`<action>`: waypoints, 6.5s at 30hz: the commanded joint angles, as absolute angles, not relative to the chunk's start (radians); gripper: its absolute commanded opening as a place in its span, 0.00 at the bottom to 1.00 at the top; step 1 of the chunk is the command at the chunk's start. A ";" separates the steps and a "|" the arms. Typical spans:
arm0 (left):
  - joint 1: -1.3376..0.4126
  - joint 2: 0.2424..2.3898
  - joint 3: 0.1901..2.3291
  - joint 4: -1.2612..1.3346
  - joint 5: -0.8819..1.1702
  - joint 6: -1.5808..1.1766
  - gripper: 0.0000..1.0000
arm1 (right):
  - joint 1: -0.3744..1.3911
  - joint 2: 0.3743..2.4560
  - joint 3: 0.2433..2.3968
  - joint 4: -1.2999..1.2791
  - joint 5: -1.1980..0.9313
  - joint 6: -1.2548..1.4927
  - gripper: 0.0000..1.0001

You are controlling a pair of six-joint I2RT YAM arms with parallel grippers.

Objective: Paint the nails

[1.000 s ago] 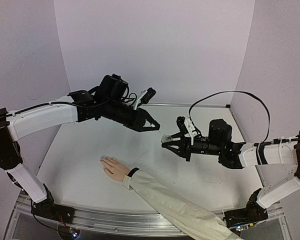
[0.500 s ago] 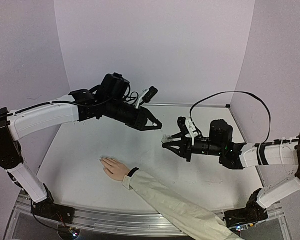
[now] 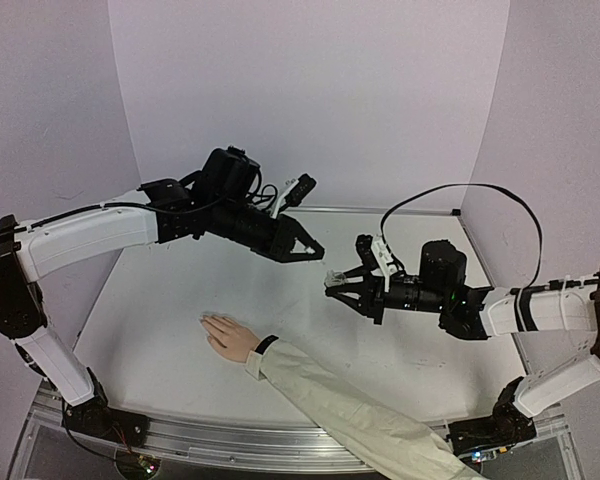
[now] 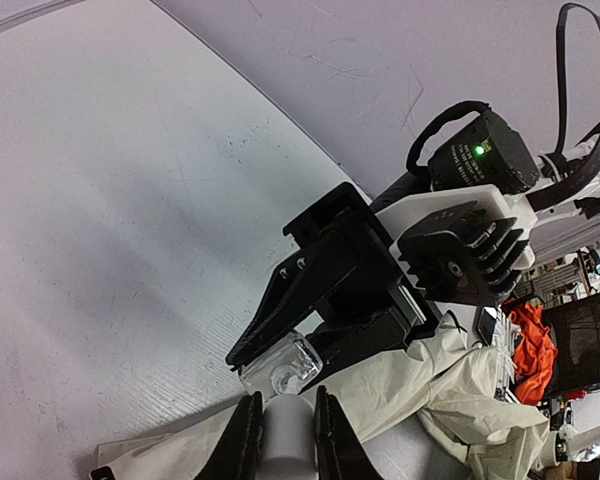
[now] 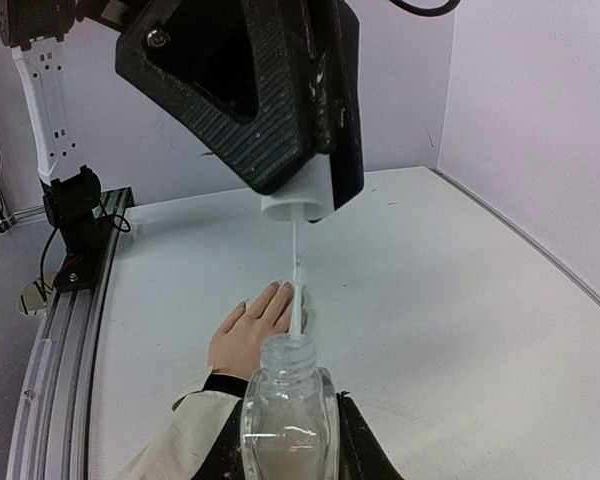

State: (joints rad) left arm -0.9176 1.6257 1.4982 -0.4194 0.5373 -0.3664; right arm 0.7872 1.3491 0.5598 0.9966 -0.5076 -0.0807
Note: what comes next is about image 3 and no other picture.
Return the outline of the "person's bare hand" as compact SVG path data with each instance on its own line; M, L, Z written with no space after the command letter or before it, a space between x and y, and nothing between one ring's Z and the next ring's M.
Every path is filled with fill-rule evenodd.
M260 339L251 330L230 317L204 315L200 323L213 350L228 361L244 364L260 344Z

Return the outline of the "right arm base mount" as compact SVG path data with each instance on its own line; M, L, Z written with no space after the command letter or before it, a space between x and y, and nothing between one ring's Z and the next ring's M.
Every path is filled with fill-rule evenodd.
M514 406L517 387L523 378L511 381L500 393L489 416L455 421L448 426L446 439L456 456L500 447L512 447L536 437L532 417Z

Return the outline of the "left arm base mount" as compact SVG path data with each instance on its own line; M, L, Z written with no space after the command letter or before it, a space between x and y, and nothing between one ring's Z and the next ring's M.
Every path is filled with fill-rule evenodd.
M71 433L118 442L127 447L142 447L148 434L149 418L112 408L97 377L90 368L87 372L94 386L94 396L76 406L63 402L62 425Z

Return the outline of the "forearm in beige sleeve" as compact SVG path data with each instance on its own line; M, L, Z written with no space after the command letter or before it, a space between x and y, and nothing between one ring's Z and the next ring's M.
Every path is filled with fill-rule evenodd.
M268 381L356 458L388 479L480 479L429 426L400 413L278 339L245 370Z

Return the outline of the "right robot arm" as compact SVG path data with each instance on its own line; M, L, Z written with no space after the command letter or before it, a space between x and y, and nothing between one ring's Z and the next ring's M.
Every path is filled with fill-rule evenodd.
M405 271L380 236L359 236L356 251L360 266L328 272L325 294L375 324L387 310L404 310L433 313L440 329L466 341L557 330L591 334L572 359L513 381L504 402L523 416L534 417L600 381L600 267L591 277L477 288L465 283L466 255L447 240L423 245L416 275Z

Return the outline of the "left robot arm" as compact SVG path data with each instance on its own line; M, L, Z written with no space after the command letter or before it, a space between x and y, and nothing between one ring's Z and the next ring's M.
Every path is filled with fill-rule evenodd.
M127 247L210 233L280 264L318 261L324 247L286 215L316 187L308 174L267 195L260 165L238 148L214 149L184 178L141 185L118 199L42 220L0 219L0 334L49 380L78 423L111 433L113 411L95 375L55 333L39 280L68 265Z

